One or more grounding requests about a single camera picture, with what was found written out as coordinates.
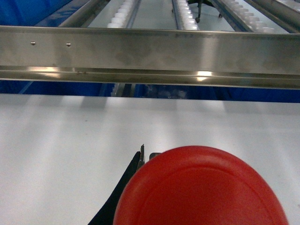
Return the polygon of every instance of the white conveyor belt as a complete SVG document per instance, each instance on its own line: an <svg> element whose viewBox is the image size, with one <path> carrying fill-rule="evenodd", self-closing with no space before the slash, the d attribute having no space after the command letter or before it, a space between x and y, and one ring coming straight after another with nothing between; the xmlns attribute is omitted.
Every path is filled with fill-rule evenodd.
<svg viewBox="0 0 300 225"><path fill-rule="evenodd" d="M86 225L135 152L228 151L300 221L300 104L0 95L0 224Z"/></svg>

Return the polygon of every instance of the conveyor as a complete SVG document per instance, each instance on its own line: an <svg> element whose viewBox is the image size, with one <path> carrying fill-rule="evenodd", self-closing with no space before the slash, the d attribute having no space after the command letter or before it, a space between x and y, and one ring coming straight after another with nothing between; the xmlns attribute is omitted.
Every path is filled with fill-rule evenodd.
<svg viewBox="0 0 300 225"><path fill-rule="evenodd" d="M107 28L121 0L97 1L97 7L89 1L55 25L62 27L0 26L0 79L85 82L86 89L109 83L98 96L110 94L113 83L128 96L136 92L125 84L268 88L297 95L296 8L273 0L289 7L277 16L262 0L247 0L256 8L248 15L274 29L252 30L256 19L241 19L228 1L211 2L216 8L202 7L199 30L176 26L171 0L141 0L131 29ZM197 5L190 8L195 18ZM87 224L142 144L147 159L152 152L194 144L223 149L251 165L278 196L289 223L298 225L299 106L0 94L0 224Z"/></svg>

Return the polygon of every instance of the black object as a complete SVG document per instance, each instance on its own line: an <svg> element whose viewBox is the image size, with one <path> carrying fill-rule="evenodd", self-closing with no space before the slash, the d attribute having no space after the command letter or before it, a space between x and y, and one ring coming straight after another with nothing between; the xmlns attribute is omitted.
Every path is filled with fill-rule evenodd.
<svg viewBox="0 0 300 225"><path fill-rule="evenodd" d="M208 1L208 0L188 0L187 1L188 4L194 4L194 3L198 3L198 17L195 18L196 22L199 23L200 22L200 16L201 16L201 5L202 4L205 4L205 5L208 5L210 7L214 7L214 5Z"/></svg>
<svg viewBox="0 0 300 225"><path fill-rule="evenodd" d="M133 159L131 160L129 166L126 171L122 175L120 181L117 186L113 190L112 194L109 196L108 200L105 202L103 207L99 210L99 212L94 216L94 218L89 222L89 225L113 225L113 217L117 208L117 204L121 197L121 194L135 174L135 172L139 169L140 166L144 164L144 145L141 147L141 151L137 152Z"/></svg>

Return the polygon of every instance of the red object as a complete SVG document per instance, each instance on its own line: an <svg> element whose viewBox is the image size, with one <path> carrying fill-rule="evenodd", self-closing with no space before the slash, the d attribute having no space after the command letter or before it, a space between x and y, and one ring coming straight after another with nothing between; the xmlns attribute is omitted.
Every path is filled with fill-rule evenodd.
<svg viewBox="0 0 300 225"><path fill-rule="evenodd" d="M113 225L287 225L275 194L222 150L188 146L147 162L127 184Z"/></svg>

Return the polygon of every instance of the red lid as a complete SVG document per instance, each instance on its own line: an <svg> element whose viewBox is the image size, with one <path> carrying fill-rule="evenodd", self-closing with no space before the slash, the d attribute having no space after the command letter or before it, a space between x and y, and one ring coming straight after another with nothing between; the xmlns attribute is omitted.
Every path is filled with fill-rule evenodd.
<svg viewBox="0 0 300 225"><path fill-rule="evenodd" d="M114 225L287 225L268 184L245 162L209 147L176 148L127 184Z"/></svg>

